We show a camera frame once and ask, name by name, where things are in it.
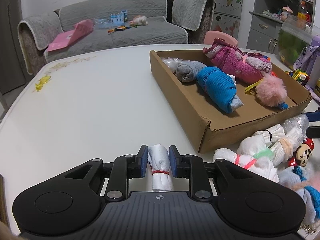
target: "cartoon mouse face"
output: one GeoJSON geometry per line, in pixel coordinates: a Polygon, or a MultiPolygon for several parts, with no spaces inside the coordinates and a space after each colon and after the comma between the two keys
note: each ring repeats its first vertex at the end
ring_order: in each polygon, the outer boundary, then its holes
{"type": "Polygon", "coordinates": [[[295,155],[297,164],[304,167],[311,155],[311,149],[307,144],[303,143],[298,147],[295,155]]]}

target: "silver screw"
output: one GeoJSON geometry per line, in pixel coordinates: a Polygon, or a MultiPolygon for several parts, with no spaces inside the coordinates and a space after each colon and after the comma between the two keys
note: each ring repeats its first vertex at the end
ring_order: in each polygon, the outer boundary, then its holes
{"type": "Polygon", "coordinates": [[[122,196],[122,192],[119,190],[111,190],[107,193],[107,197],[113,198],[113,199],[120,198],[121,196],[122,196]]]}
{"type": "Polygon", "coordinates": [[[206,190],[199,190],[196,192],[196,197],[198,198],[209,198],[211,196],[210,192],[206,191],[206,190]]]}

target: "yellow strap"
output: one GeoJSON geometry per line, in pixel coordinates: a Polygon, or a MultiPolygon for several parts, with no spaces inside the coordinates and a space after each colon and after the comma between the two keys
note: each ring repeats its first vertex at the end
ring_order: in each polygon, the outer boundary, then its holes
{"type": "Polygon", "coordinates": [[[262,79],[260,79],[259,81],[255,82],[254,84],[250,85],[250,86],[247,86],[245,89],[244,89],[244,92],[247,93],[249,92],[249,90],[253,89],[255,86],[257,86],[260,82],[262,81],[262,79]]]}

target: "cardboard box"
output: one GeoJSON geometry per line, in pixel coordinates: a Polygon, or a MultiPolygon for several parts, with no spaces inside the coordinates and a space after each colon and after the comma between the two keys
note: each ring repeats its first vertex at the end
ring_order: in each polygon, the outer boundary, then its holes
{"type": "Polygon", "coordinates": [[[265,130],[300,114],[310,103],[311,95],[302,85],[276,65],[272,70],[284,81],[289,108],[261,105],[254,92],[245,94],[247,84],[237,80],[237,95],[244,103],[231,114],[221,111],[196,82],[182,84],[160,57],[200,61],[211,66],[202,50],[150,51],[151,72],[171,105],[191,144],[200,154],[225,147],[258,130],[265,130]]]}

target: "pink folder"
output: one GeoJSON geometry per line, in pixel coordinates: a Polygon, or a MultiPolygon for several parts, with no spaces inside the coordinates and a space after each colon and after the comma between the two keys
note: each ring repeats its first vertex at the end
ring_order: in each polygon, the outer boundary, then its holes
{"type": "Polygon", "coordinates": [[[65,33],[60,33],[54,39],[52,43],[49,44],[47,51],[53,51],[56,49],[65,48],[80,38],[88,35],[93,31],[93,21],[84,20],[75,25],[75,29],[65,33]]]}

